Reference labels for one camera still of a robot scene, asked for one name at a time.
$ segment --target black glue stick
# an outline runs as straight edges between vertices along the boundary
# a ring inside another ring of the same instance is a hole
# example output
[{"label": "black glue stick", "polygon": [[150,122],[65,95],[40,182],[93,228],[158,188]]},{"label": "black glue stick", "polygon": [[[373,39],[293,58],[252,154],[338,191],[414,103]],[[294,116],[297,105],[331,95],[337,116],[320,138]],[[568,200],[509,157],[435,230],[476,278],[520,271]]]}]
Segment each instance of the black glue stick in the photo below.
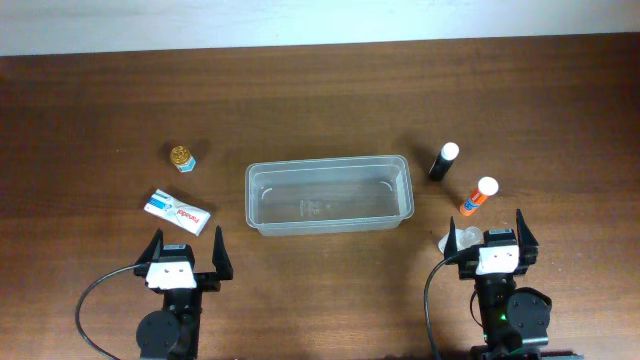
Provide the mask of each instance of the black glue stick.
[{"label": "black glue stick", "polygon": [[444,144],[436,158],[436,161],[431,166],[431,170],[429,170],[429,179],[433,181],[442,180],[447,171],[449,171],[451,165],[453,165],[453,160],[456,159],[459,152],[460,148],[458,148],[456,143]]}]

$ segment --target orange glue stick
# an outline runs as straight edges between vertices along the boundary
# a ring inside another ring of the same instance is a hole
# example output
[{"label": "orange glue stick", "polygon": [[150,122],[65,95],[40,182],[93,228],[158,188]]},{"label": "orange glue stick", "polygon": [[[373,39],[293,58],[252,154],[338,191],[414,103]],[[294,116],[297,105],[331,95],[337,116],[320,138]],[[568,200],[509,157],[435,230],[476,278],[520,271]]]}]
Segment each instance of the orange glue stick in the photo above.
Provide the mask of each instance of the orange glue stick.
[{"label": "orange glue stick", "polygon": [[460,214],[469,216],[485,202],[489,196],[498,192],[498,182],[492,177],[485,176],[478,181],[478,187],[473,190],[471,196],[460,205]]}]

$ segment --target gold lid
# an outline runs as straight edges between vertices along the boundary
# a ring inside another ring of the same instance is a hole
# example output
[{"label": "gold lid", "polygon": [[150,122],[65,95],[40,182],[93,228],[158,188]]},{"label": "gold lid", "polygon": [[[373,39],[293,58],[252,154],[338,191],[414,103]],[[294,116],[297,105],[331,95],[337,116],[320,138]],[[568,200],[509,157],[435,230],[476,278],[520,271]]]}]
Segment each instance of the gold lid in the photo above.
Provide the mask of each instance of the gold lid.
[{"label": "gold lid", "polygon": [[191,153],[184,146],[176,146],[171,150],[171,162],[176,165],[184,165],[191,159]]}]

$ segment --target clear plastic container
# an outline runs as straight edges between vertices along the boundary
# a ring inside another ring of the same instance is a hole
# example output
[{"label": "clear plastic container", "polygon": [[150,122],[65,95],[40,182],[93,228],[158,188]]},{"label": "clear plastic container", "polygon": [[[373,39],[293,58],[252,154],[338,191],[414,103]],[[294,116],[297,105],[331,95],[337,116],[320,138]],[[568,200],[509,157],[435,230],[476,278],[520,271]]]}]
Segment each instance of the clear plastic container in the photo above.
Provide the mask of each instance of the clear plastic container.
[{"label": "clear plastic container", "polygon": [[399,155],[253,164],[245,206],[247,223],[265,236],[391,229],[414,210]]}]

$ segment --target toothpaste box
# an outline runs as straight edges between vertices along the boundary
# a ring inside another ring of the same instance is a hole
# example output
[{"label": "toothpaste box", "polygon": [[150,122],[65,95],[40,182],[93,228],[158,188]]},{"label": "toothpaste box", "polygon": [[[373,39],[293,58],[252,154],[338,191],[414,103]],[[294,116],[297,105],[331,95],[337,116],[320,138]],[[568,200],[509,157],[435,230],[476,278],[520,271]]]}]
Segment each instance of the toothpaste box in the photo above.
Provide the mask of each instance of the toothpaste box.
[{"label": "toothpaste box", "polygon": [[208,212],[178,201],[161,190],[156,190],[155,194],[151,195],[144,210],[170,221],[190,233],[196,234],[196,236],[200,235],[200,231],[211,216]]}]

